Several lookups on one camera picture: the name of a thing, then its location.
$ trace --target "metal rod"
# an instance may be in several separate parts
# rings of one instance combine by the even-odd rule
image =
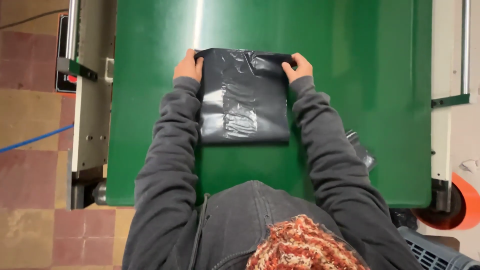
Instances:
[[[470,93],[470,0],[463,0],[462,94]]]
[[[73,61],[76,57],[79,3],[80,0],[70,0],[68,10],[67,52],[65,57]]]

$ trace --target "person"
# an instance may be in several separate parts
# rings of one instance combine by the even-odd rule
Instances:
[[[370,185],[329,96],[317,93],[312,65],[299,53],[282,67],[308,156],[315,204],[258,182],[205,198],[195,208],[192,172],[199,138],[196,94],[203,58],[189,49],[173,75],[155,123],[145,165],[135,180],[136,213],[122,268],[150,269],[422,269]]]

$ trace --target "black cable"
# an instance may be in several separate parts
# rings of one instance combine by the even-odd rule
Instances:
[[[53,11],[45,12],[45,13],[39,14],[39,15],[37,15],[37,16],[30,17],[30,18],[28,18],[28,19],[25,19],[25,20],[22,20],[22,21],[19,21],[19,22],[16,22],[16,23],[11,23],[11,24],[8,24],[8,25],[2,25],[2,26],[0,26],[0,30],[3,30],[3,29],[8,28],[8,27],[16,26],[16,25],[21,25],[21,24],[24,24],[24,23],[26,23],[26,22],[33,21],[33,20],[38,19],[38,18],[41,18],[41,17],[44,17],[44,16],[48,16],[48,15],[50,15],[50,14],[55,14],[55,13],[65,12],[65,11],[68,11],[68,9],[53,10]]]

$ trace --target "hand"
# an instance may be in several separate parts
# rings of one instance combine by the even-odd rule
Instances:
[[[297,63],[297,69],[293,70],[289,63],[283,62],[283,71],[287,74],[288,82],[291,83],[303,76],[313,76],[313,67],[305,57],[299,53],[292,54],[292,59]]]
[[[195,64],[195,51],[192,49],[187,50],[185,58],[180,61],[180,63],[175,67],[173,72],[173,78],[178,78],[181,76],[186,76],[197,80],[200,82],[202,79],[202,66],[204,65],[203,57],[197,59]]]

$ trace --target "blue cable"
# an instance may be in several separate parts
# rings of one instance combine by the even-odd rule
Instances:
[[[52,132],[49,132],[49,133],[40,135],[40,136],[38,136],[38,137],[31,138],[31,139],[29,139],[29,140],[23,141],[23,142],[18,143],[18,144],[14,144],[14,145],[10,145],[10,146],[4,147],[4,148],[0,148],[0,153],[6,152],[6,151],[8,151],[8,150],[12,150],[12,149],[17,148],[17,147],[20,147],[20,146],[27,145],[27,144],[29,144],[29,143],[36,142],[36,141],[41,140],[41,139],[45,139],[46,137],[50,137],[50,136],[52,136],[52,135],[54,135],[54,134],[60,133],[60,132],[62,132],[62,131],[65,131],[65,130],[71,129],[71,128],[73,128],[73,124],[68,125],[68,126],[65,126],[65,127],[63,127],[63,128],[59,128],[59,129],[54,130],[54,131],[52,131]]]

